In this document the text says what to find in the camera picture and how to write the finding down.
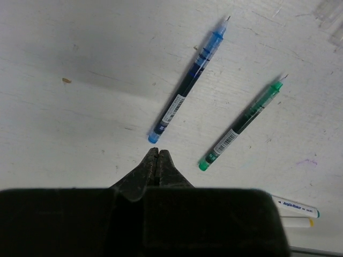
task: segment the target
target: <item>white marker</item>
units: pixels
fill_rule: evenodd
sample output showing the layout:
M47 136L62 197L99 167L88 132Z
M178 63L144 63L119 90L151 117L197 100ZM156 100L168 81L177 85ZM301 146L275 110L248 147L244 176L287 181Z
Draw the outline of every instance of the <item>white marker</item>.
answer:
M314 225L311 218L281 217L281 222L286 228L312 228Z
M319 218L320 216L319 210L317 210L315 207L306 206L298 202L293 202L283 198L276 197L274 195L272 195L272 199L276 206L282 209L294 211L296 213L310 216L312 218Z

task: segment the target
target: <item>black object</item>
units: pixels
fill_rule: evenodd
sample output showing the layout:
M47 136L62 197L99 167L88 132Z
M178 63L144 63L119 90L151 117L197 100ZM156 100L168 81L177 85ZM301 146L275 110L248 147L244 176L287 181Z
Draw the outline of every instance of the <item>black object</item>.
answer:
M290 256L263 191L194 188L152 148L107 189L0 194L0 256Z

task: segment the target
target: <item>transparent plastic object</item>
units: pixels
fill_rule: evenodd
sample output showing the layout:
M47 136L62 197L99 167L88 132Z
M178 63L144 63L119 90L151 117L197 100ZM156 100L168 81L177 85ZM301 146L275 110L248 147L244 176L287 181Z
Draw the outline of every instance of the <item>transparent plastic object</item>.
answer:
M343 0L324 0L314 11L316 18L322 21L320 28L329 28L343 12Z
M337 46L335 52L343 54L343 23L339 28L332 34L329 42Z

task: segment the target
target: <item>green pen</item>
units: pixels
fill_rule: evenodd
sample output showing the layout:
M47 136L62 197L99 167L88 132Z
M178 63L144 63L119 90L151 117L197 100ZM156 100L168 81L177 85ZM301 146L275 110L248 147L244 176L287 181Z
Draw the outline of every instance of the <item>green pen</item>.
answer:
M273 83L256 102L234 123L224 137L215 147L212 148L200 162L199 168L205 171L223 152L224 150L242 133L243 130L263 111L264 108L278 94L283 86L283 80L287 77Z

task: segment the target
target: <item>purple mark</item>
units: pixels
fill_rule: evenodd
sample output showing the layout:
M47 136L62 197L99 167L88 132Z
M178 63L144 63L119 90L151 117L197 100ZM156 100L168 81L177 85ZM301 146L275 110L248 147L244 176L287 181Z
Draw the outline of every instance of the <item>purple mark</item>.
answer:
M318 163L315 160L310 160L310 159L306 159L306 160L303 160L301 162L297 162L296 165L299 165L299 164L302 164L302 163L311 163L311 164L314 164L315 166L318 165Z

